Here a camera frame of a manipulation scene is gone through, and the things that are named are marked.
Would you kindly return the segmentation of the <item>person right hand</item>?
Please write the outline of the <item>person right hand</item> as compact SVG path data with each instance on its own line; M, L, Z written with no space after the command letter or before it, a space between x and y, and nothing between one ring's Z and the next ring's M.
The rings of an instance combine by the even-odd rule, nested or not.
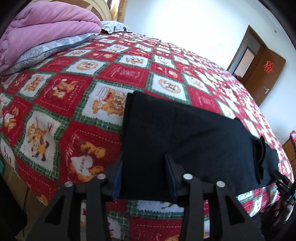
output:
M272 214L273 216L281 215L284 221L287 221L292 214L293 205L288 204L286 201L279 199L277 202L274 203L273 206L269 206L265 211L264 214Z

